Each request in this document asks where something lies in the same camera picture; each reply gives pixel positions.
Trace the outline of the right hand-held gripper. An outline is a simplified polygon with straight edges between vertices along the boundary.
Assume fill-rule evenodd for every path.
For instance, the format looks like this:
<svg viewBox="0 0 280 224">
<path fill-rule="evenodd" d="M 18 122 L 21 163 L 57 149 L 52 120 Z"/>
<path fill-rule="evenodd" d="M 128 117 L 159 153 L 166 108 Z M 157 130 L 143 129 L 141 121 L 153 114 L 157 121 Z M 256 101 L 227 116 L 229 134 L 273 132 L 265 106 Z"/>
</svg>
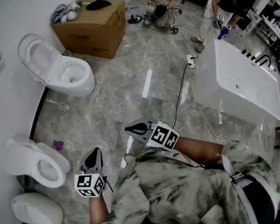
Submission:
<svg viewBox="0 0 280 224">
<path fill-rule="evenodd" d="M 178 141 L 179 134 L 165 123 L 158 121 L 148 139 L 147 119 L 138 119 L 125 127 L 125 133 L 138 140 L 147 142 L 146 146 L 154 149 L 172 151 Z"/>
</svg>

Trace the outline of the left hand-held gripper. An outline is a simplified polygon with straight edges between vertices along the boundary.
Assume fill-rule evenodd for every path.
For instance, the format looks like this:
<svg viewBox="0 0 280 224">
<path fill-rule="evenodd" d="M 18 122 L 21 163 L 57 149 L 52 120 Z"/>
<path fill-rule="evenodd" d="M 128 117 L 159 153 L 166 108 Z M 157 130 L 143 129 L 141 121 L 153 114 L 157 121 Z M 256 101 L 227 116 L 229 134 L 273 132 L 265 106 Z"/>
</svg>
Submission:
<svg viewBox="0 0 280 224">
<path fill-rule="evenodd" d="M 77 193 L 85 198 L 98 198 L 105 188 L 103 179 L 103 159 L 100 148 L 94 148 L 87 152 L 81 159 L 81 169 L 83 171 L 93 170 L 96 173 L 82 172 L 74 175 L 74 187 Z"/>
</svg>

